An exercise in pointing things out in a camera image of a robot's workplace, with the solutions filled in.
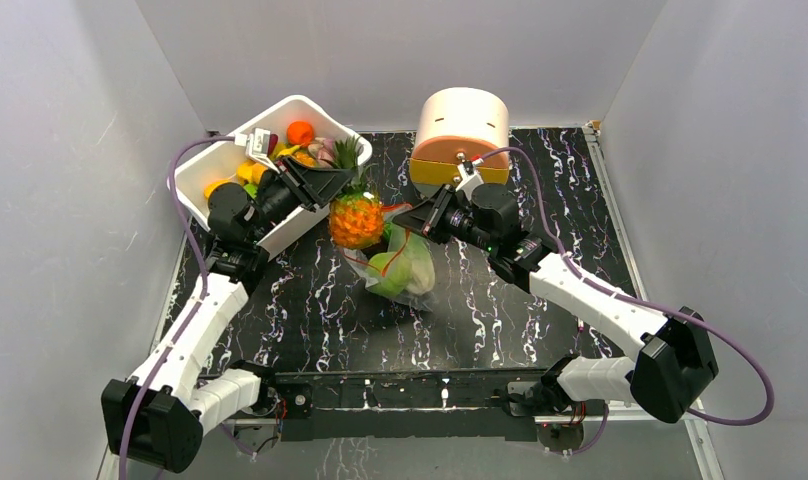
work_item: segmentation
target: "metal frame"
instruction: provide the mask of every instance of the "metal frame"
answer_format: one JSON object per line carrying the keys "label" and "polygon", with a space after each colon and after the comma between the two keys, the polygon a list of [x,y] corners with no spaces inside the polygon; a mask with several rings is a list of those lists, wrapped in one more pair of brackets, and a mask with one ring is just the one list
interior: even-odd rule
{"label": "metal frame", "polygon": [[[588,124],[583,127],[583,132],[584,138],[587,142],[587,147],[589,148],[593,168],[598,176],[601,190],[604,193],[605,200],[607,201],[607,209],[610,212],[610,218],[613,220],[613,226],[616,229],[616,238],[619,239],[619,244],[622,246],[622,253],[625,256],[625,262],[628,264],[628,273],[631,276],[631,280],[634,283],[634,288],[636,289],[639,298],[646,299],[648,296],[645,290],[645,285],[640,278],[639,268],[637,267],[634,253],[631,249],[631,243],[628,240],[625,224],[622,222],[622,215],[619,213],[616,197],[614,195],[613,188],[610,185],[610,177],[607,175],[607,167],[604,162],[604,155],[601,152],[601,144],[598,141],[598,131],[592,128],[591,124]],[[704,411],[701,399],[696,401],[694,407],[700,411]],[[626,420],[643,419],[642,415],[627,413],[627,410],[638,409],[626,409],[626,412],[623,412],[617,416],[614,415],[617,410],[611,407],[611,416],[608,418],[608,421],[616,420],[617,418]],[[654,418],[645,412],[642,413],[648,419],[654,420]],[[704,480],[724,480],[722,468],[719,465],[718,458],[716,457],[716,450],[713,448],[713,442],[711,441],[710,433],[707,430],[707,422],[689,414],[684,415],[683,420],[684,426],[687,429],[687,434],[690,437],[690,444],[693,446],[693,455],[695,456],[696,463],[698,464],[699,471],[701,472],[701,478]]]}

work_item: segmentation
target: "gray floor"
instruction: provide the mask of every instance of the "gray floor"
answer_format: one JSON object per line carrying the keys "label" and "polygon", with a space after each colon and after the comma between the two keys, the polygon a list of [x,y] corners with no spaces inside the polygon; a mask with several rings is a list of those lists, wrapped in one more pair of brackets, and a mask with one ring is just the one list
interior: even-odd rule
{"label": "gray floor", "polygon": [[[132,479],[155,470],[131,464]],[[198,458],[179,475],[164,479],[697,479],[701,478],[682,424],[612,422],[600,443],[564,461],[536,444],[498,438],[353,438],[284,443],[251,462],[233,443],[213,432]]]}

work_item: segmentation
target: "black wire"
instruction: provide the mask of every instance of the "black wire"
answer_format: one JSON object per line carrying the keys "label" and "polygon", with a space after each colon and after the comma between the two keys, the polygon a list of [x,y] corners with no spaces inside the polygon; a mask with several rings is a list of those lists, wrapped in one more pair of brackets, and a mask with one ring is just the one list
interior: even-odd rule
{"label": "black wire", "polygon": [[269,438],[267,438],[267,439],[266,439],[266,441],[264,441],[263,443],[261,443],[261,444],[260,444],[260,446],[259,446],[259,447],[257,447],[257,451],[256,451],[256,453],[260,453],[260,450],[262,450],[262,449],[263,449],[263,447],[265,447],[265,446],[266,446],[266,444],[268,444],[268,443],[269,443],[269,442],[271,442],[272,440],[277,440],[277,435],[275,435],[275,436],[273,436],[273,437],[269,437]]}

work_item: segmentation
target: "white wall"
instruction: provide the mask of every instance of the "white wall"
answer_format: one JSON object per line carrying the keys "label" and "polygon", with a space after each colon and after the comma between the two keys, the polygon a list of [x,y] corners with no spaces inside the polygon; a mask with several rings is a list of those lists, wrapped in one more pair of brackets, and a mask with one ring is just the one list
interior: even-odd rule
{"label": "white wall", "polygon": [[607,112],[665,0],[139,0],[195,111],[229,131],[302,93],[359,129],[413,129],[437,90],[512,125]]}
{"label": "white wall", "polygon": [[203,128],[133,0],[0,1],[0,478],[94,478],[144,359]]}
{"label": "white wall", "polygon": [[[726,478],[808,478],[808,2],[669,1],[602,128],[650,296],[774,380],[769,421],[711,430]],[[756,413],[756,376],[717,356],[709,410]]]}

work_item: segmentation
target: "cable connector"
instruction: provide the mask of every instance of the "cable connector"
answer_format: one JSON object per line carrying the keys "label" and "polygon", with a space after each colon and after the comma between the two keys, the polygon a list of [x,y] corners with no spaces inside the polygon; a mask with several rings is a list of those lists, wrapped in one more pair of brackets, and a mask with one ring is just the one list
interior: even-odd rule
{"label": "cable connector", "polygon": [[269,155],[274,152],[277,145],[277,135],[264,128],[255,128],[251,133],[237,133],[233,143],[240,147],[245,147],[245,156],[260,163],[267,168],[276,170],[274,162]]}

